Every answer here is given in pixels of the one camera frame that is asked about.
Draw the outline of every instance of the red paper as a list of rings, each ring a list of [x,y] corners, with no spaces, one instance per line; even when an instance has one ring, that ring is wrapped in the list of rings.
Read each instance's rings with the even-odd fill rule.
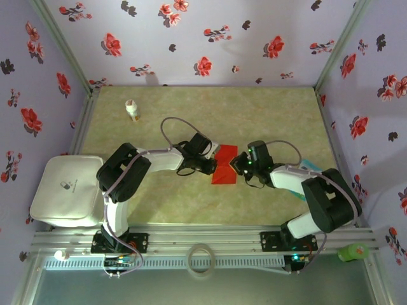
[[[230,166],[230,161],[237,156],[237,146],[221,145],[215,154],[217,168],[212,176],[212,184],[236,184],[237,174]]]

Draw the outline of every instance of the white box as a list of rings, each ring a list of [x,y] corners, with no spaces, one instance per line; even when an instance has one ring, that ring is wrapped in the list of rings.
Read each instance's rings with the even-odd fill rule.
[[[57,156],[45,166],[32,201],[33,219],[58,227],[91,227],[103,220],[104,201],[96,156]]]

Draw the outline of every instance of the tape roll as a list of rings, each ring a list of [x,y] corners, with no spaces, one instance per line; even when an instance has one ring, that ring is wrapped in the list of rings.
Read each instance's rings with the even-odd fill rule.
[[[192,255],[196,252],[196,251],[204,251],[206,253],[208,253],[209,257],[210,257],[210,266],[207,270],[205,271],[196,271],[192,268],[191,266],[191,261],[192,261]],[[193,275],[196,278],[206,278],[209,275],[211,275],[215,269],[215,262],[216,262],[216,258],[215,258],[215,253],[212,251],[212,249],[204,244],[204,243],[197,243],[196,245],[193,245],[189,250],[188,253],[186,254],[186,269],[188,270],[188,272]]]

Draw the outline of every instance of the white bottle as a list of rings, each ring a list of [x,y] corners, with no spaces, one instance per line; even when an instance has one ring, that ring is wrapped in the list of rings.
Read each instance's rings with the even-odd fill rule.
[[[128,115],[132,118],[132,121],[137,122],[140,119],[140,114],[137,110],[136,103],[133,100],[127,100],[125,106]]]

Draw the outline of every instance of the floral wallpaper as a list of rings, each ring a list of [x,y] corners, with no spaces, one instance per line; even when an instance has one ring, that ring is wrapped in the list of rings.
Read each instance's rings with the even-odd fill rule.
[[[45,3],[91,87],[313,86],[355,0]]]
[[[407,299],[406,9],[404,0],[373,1],[319,90],[326,123],[335,127],[328,129],[336,155],[365,219],[373,229],[390,228],[381,256],[396,304]]]
[[[2,3],[0,25],[0,304],[11,304],[44,229],[29,207],[46,162],[69,149],[85,90],[27,1]]]

